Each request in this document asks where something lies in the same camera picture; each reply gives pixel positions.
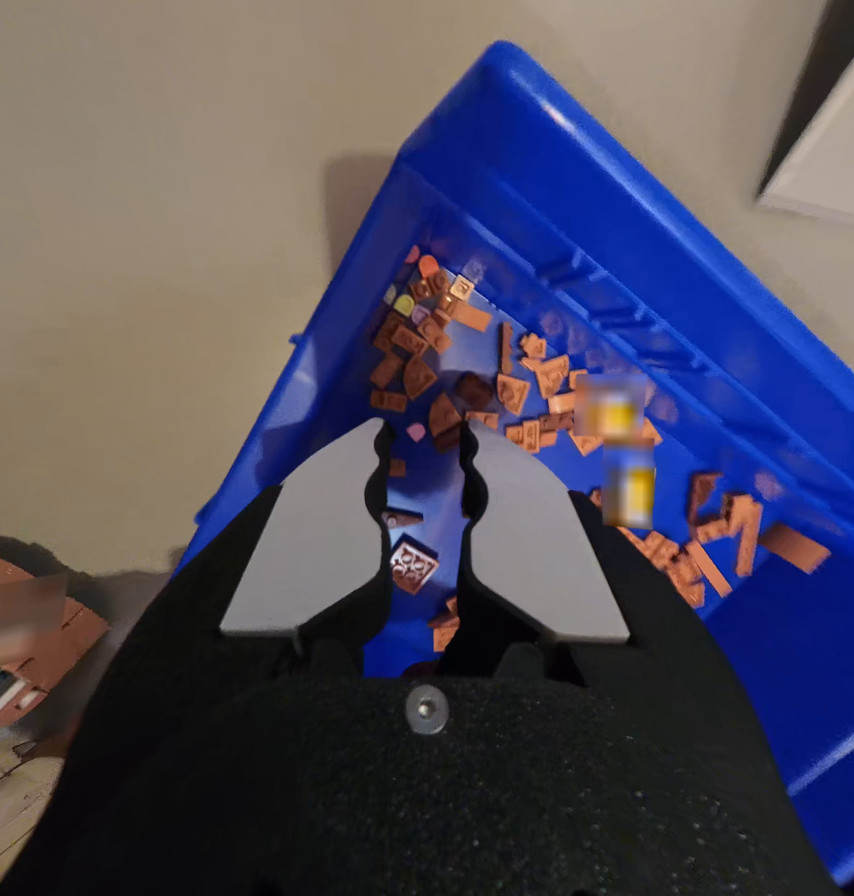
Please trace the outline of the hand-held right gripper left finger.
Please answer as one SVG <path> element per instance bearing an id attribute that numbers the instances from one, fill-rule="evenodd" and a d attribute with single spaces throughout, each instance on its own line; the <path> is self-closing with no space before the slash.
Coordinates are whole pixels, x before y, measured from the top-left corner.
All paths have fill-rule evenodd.
<path id="1" fill-rule="evenodd" d="M 312 454 L 282 483 L 220 631 L 230 636 L 375 637 L 392 585 L 385 420 Z"/>

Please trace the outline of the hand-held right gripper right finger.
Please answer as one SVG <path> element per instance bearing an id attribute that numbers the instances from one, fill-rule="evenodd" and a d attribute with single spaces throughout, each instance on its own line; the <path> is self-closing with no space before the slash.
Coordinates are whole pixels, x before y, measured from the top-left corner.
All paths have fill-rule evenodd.
<path id="1" fill-rule="evenodd" d="M 567 486 L 480 421 L 464 425 L 460 569 L 556 641 L 624 644 L 630 630 Z"/>

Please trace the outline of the pile of brown lego pieces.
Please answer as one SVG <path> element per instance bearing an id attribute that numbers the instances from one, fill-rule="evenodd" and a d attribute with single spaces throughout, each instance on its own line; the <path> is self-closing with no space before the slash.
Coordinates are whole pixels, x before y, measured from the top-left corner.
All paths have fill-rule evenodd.
<path id="1" fill-rule="evenodd" d="M 551 337 L 563 325 L 545 315 L 532 329 L 506 315 L 492 315 L 466 274 L 453 280 L 415 245 L 402 273 L 388 288 L 391 306 L 373 346 L 383 358 L 371 373 L 371 406 L 384 413 L 420 414 L 407 428 L 417 442 L 430 432 L 435 450 L 450 449 L 465 421 L 498 429 L 530 454 L 567 438 L 575 459 L 600 454 L 603 483 L 589 499 L 625 539 L 668 577 L 693 609 L 712 590 L 725 599 L 749 579 L 760 552 L 813 575 L 830 551 L 782 522 L 762 528 L 764 505 L 756 497 L 726 493 L 720 471 L 685 477 L 682 522 L 665 525 L 667 482 L 654 452 L 663 441 L 656 421 L 656 385 L 640 375 L 602 371 L 589 349 L 558 348 Z"/>

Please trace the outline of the blue plastic bin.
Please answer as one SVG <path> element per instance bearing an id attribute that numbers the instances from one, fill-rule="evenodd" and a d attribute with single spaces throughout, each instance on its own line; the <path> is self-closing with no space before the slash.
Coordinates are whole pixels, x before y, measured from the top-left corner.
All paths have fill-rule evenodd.
<path id="1" fill-rule="evenodd" d="M 419 597 L 398 594 L 366 671 L 398 673 L 430 650 L 426 614 L 454 590 L 464 523 L 453 452 L 406 427 L 466 372 L 495 386 L 503 324 L 535 333 L 570 371 L 637 372 L 652 392 L 655 529 L 689 535 L 690 477 L 719 472 L 713 502 L 749 494 L 761 531 L 781 523 L 830 552 L 811 574 L 758 543 L 752 576 L 734 541 L 705 549 L 697 612 L 741 677 L 781 778 L 837 884 L 854 881 L 854 373 L 521 48 L 492 44 L 406 140 L 222 485 L 197 514 L 186 566 L 264 488 L 376 409 L 378 293 L 433 256 L 476 286 L 485 330 L 457 320 L 424 361 L 436 381 L 386 415 L 407 477 L 392 498 L 424 517 L 413 538 L 441 560 Z"/>

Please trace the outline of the brown lego figure body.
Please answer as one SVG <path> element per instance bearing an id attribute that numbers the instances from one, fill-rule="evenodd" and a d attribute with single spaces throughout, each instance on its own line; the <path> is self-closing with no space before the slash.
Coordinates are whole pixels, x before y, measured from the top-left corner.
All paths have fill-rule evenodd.
<path id="1" fill-rule="evenodd" d="M 66 573 L 34 576 L 0 558 L 0 730 L 43 704 L 108 632 L 69 595 Z"/>

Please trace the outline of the white lamp stand base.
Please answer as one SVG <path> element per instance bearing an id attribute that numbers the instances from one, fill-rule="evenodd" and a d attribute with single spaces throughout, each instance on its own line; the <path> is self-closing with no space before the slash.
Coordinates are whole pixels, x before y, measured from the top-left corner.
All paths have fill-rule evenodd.
<path id="1" fill-rule="evenodd" d="M 854 58 L 762 188 L 757 205 L 854 224 Z"/>

